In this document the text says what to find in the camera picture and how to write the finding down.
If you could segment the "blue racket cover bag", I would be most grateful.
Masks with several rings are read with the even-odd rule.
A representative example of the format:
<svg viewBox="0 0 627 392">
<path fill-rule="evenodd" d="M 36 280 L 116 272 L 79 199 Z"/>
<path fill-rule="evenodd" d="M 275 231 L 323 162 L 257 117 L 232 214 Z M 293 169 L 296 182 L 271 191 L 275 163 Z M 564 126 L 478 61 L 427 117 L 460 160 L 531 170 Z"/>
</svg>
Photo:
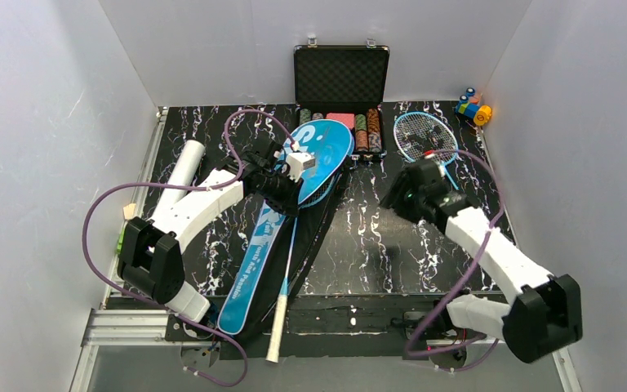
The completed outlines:
<svg viewBox="0 0 627 392">
<path fill-rule="evenodd" d="M 330 191 L 353 150 L 351 131 L 342 122 L 319 119 L 297 127 L 292 136 L 315 164 L 303 171 L 299 217 Z M 225 298 L 217 327 L 225 334 L 245 336 L 277 308 L 294 256 L 298 221 L 263 204 L 233 286 Z"/>
</svg>

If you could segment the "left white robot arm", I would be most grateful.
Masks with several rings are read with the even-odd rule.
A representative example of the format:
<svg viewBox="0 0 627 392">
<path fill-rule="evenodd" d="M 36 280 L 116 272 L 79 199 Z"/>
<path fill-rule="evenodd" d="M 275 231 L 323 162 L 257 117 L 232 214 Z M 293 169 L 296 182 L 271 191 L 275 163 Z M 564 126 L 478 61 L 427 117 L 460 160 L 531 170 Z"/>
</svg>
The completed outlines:
<svg viewBox="0 0 627 392">
<path fill-rule="evenodd" d="M 193 239 L 222 212 L 249 194 L 260 194 L 282 215 L 298 212 L 305 167 L 312 155 L 284 154 L 275 142 L 248 151 L 244 170 L 226 164 L 211 171 L 198 191 L 187 191 L 205 153 L 196 140 L 185 143 L 150 219 L 131 219 L 125 229 L 118 276 L 151 300 L 200 323 L 211 302 L 185 278 L 183 255 Z"/>
</svg>

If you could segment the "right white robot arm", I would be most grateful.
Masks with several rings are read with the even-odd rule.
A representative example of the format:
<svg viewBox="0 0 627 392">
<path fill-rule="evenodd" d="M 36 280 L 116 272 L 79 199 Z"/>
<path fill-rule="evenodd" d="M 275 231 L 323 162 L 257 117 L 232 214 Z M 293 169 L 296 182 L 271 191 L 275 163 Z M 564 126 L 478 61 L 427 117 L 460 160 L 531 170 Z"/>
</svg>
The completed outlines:
<svg viewBox="0 0 627 392">
<path fill-rule="evenodd" d="M 402 169 L 380 205 L 411 223 L 434 225 L 473 258 L 462 279 L 414 327 L 405 345 L 408 356 L 429 356 L 416 343 L 437 327 L 491 336 L 524 363 L 582 339 L 578 282 L 522 253 L 480 207 L 446 183 L 437 163 L 422 160 Z"/>
</svg>

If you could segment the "blue badminton racket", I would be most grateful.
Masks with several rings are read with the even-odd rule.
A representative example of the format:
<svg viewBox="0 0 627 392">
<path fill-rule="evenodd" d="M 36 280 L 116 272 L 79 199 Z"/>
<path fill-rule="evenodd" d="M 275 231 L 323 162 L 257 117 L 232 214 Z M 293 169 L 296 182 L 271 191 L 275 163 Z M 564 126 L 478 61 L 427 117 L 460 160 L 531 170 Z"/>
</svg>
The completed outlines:
<svg viewBox="0 0 627 392">
<path fill-rule="evenodd" d="M 316 192 L 309 196 L 304 204 L 303 208 L 312 207 L 313 205 L 322 201 L 333 189 L 333 182 L 337 180 L 340 176 L 339 172 L 335 172 L 331 175 L 331 177 L 323 183 Z M 287 313 L 287 298 L 288 298 L 288 285 L 289 285 L 289 272 L 291 267 L 291 259 L 294 252 L 295 240 L 296 240 L 296 231 L 297 231 L 298 219 L 295 218 L 293 221 L 292 232 L 290 237 L 290 243 L 287 253 L 287 263 L 284 271 L 282 285 L 279 290 L 277 303 L 275 305 L 275 309 L 273 312 L 273 323 L 271 328 L 271 336 L 269 338 L 269 347 L 267 350 L 267 354 L 265 356 L 265 360 L 269 363 L 278 363 L 280 346 L 282 342 L 282 333 L 285 323 L 285 316 Z"/>
<path fill-rule="evenodd" d="M 409 162 L 428 156 L 442 166 L 452 187 L 458 190 L 447 167 L 458 153 L 457 140 L 451 129 L 438 118 L 424 112 L 409 112 L 400 115 L 394 123 L 393 135 L 398 150 Z"/>
</svg>

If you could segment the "white shuttlecock tube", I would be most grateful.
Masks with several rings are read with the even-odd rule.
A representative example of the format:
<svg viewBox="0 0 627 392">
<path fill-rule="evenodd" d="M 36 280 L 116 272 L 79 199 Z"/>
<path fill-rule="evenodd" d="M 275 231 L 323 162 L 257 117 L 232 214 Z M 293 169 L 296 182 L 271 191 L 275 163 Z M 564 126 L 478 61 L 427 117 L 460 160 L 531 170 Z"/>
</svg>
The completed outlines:
<svg viewBox="0 0 627 392">
<path fill-rule="evenodd" d="M 204 154 L 205 146 L 202 143 L 196 140 L 187 140 L 167 183 L 169 185 L 191 185 Z M 186 190 L 163 189 L 153 216 L 168 211 L 186 194 Z"/>
</svg>

